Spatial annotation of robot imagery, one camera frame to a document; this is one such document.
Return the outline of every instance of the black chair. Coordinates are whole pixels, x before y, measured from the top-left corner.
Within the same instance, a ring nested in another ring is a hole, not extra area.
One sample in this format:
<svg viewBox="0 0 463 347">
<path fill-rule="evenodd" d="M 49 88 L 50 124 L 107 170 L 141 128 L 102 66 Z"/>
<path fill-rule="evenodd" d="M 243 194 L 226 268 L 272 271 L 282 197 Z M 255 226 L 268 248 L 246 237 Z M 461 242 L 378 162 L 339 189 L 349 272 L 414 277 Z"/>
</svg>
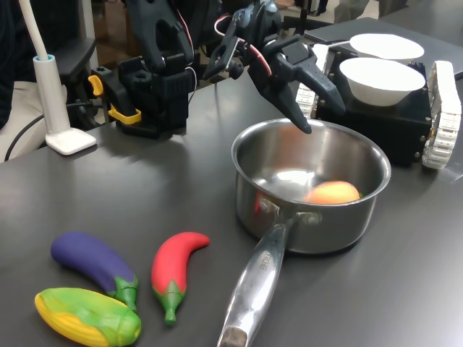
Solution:
<svg viewBox="0 0 463 347">
<path fill-rule="evenodd" d="M 79 1 L 31 0 L 31 4 L 45 47 L 55 56 L 61 83 L 67 88 L 67 103 L 89 102 L 92 93 L 87 64 L 96 41 L 80 37 Z M 98 126 L 94 112 L 89 108 L 70 109 L 71 126 L 82 130 Z"/>
<path fill-rule="evenodd" d="M 89 103 L 87 64 L 96 47 L 94 38 L 75 38 L 54 52 L 59 78 L 67 88 L 67 103 Z M 79 107 L 68 110 L 73 127 L 90 130 L 98 127 L 95 109 Z"/>
</svg>

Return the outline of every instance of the white lamp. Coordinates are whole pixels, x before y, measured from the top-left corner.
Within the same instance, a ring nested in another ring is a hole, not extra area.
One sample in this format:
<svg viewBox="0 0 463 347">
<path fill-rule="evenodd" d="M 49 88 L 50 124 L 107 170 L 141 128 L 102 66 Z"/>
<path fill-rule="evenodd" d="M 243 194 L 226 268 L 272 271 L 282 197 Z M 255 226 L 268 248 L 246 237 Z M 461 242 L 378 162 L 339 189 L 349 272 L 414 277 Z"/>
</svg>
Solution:
<svg viewBox="0 0 463 347">
<path fill-rule="evenodd" d="M 71 155 L 95 145 L 96 138 L 82 130 L 71 128 L 55 57 L 46 53 L 30 0 L 20 0 L 20 6 L 37 52 L 34 70 L 46 124 L 46 144 L 63 155 Z"/>
</svg>

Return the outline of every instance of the yellow clamp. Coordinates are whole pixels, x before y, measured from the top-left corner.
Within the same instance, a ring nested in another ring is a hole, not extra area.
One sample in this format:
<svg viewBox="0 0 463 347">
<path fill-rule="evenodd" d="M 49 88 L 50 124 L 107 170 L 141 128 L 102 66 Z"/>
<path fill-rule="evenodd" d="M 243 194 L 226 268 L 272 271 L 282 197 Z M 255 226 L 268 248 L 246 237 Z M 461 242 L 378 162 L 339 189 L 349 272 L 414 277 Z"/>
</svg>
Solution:
<svg viewBox="0 0 463 347">
<path fill-rule="evenodd" d="M 108 111 L 109 113 L 109 116 L 117 119 L 118 121 L 121 121 L 122 123 L 126 124 L 126 125 L 131 125 L 131 124 L 134 124 L 134 123 L 137 123 L 138 121 L 141 121 L 142 120 L 142 113 L 140 110 L 136 110 L 136 114 L 134 114 L 133 116 L 125 116 L 123 115 L 122 113 L 119 113 L 113 106 L 113 104 L 111 104 L 111 110 Z"/>
<path fill-rule="evenodd" d="M 88 78 L 88 82 L 92 84 L 94 96 L 101 97 L 103 95 L 103 83 L 101 83 L 100 78 L 93 74 Z"/>
<path fill-rule="evenodd" d="M 93 74 L 92 76 L 89 76 L 88 82 L 90 82 L 93 86 L 94 96 L 100 98 L 103 95 L 103 83 L 101 82 L 100 78 Z M 113 106 L 113 104 L 111 104 L 111 110 L 109 110 L 108 113 L 109 116 L 117 119 L 118 121 L 121 121 L 126 125 L 131 125 L 142 120 L 142 113 L 140 112 L 140 110 L 135 110 L 137 112 L 136 114 L 132 116 L 125 116 L 122 113 L 118 112 Z"/>
</svg>

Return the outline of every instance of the lamp base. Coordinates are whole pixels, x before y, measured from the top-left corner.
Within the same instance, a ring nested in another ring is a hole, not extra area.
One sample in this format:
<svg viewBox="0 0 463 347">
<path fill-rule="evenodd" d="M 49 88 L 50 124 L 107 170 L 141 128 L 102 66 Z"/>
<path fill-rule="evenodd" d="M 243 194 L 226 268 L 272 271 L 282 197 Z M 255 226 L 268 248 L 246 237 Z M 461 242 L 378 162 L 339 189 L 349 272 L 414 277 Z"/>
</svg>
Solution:
<svg viewBox="0 0 463 347">
<path fill-rule="evenodd" d="M 96 145 L 96 138 L 75 128 L 47 134 L 45 141 L 49 147 L 62 155 L 71 155 Z"/>
</svg>

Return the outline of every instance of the purple eggplant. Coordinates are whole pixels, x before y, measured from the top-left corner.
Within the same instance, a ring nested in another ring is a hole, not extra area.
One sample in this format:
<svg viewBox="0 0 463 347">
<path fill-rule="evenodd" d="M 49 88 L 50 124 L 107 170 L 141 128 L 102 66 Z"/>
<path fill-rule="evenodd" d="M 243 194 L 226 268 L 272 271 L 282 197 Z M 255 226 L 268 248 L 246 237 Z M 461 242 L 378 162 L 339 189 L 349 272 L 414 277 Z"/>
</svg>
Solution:
<svg viewBox="0 0 463 347">
<path fill-rule="evenodd" d="M 58 236 L 51 245 L 51 256 L 98 283 L 106 295 L 137 311 L 138 279 L 124 260 L 107 244 L 94 236 L 70 231 Z"/>
</svg>

